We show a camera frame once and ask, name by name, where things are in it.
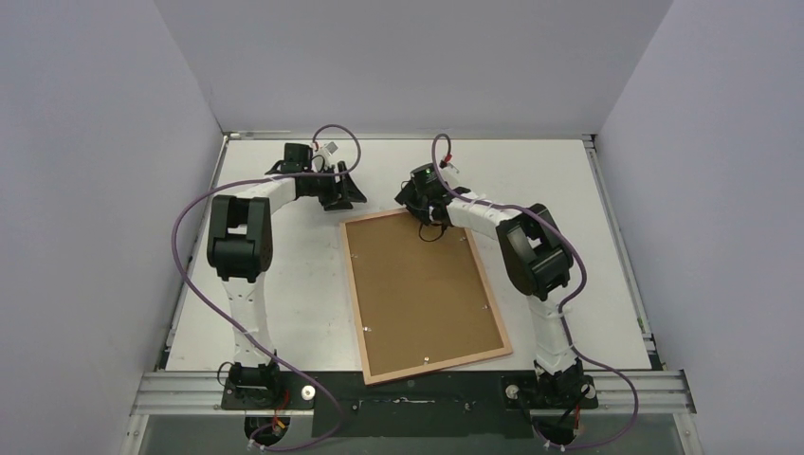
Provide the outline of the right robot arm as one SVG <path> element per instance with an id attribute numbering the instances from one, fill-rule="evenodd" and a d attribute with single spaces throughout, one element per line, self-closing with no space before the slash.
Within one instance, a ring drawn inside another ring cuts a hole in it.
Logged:
<path id="1" fill-rule="evenodd" d="M 505 207 L 464 187 L 449 189 L 432 164 L 411 171 L 394 199 L 425 226 L 464 228 L 498 242 L 508 279 L 529 304 L 539 400 L 554 409 L 596 407 L 593 381 L 566 334 L 558 303 L 549 298 L 569 284 L 574 264 L 549 210 L 541 204 Z"/>

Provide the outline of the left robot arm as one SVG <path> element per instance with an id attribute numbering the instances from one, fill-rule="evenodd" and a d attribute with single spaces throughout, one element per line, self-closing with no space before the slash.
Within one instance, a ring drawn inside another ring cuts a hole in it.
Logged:
<path id="1" fill-rule="evenodd" d="M 235 355 L 224 386 L 229 410 L 272 409 L 289 394 L 281 379 L 268 328 L 265 273 L 273 259 L 272 215 L 301 197 L 316 198 L 326 211 L 366 202 L 336 161 L 338 146 L 287 143 L 283 159 L 255 184 L 233 195 L 216 195 L 210 207 L 207 259 L 226 292 L 236 321 Z"/>

